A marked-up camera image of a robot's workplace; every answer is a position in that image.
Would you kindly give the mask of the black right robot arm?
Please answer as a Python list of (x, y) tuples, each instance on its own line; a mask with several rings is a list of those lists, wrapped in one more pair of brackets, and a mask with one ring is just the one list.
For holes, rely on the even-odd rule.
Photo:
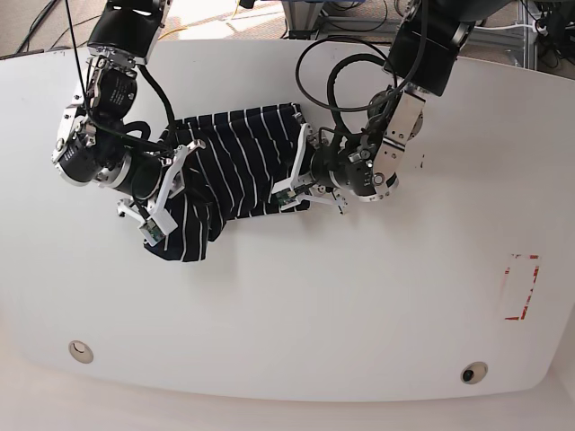
[[(170, 233), (183, 219), (176, 206), (185, 194), (184, 163), (204, 146), (187, 138), (173, 106), (147, 64), (159, 40), (168, 1), (108, 1), (89, 40), (88, 64), (65, 108), (51, 162), (67, 183), (96, 183), (124, 194), (119, 215), (138, 220), (145, 231)], [(126, 122), (143, 78), (162, 103), (164, 134), (151, 141), (145, 121)]]

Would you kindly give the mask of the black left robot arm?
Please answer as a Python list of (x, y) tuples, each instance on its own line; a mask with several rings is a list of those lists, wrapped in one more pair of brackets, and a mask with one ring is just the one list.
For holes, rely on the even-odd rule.
[[(397, 186), (396, 171), (407, 143), (420, 131), (426, 103), (423, 92), (440, 96), (453, 65), (477, 22), (505, 6), (503, 1), (411, 1), (387, 54), (354, 54), (330, 72), (327, 100), (301, 93), (332, 114), (332, 141), (323, 129), (305, 123), (297, 141), (295, 165), (288, 177), (272, 190), (281, 209), (305, 201), (321, 202), (312, 190), (330, 193), (345, 189), (363, 202), (386, 198)], [(342, 116), (347, 109), (336, 102), (335, 84), (340, 72), (359, 62), (381, 66), (393, 82), (362, 107), (367, 124), (353, 133)]]

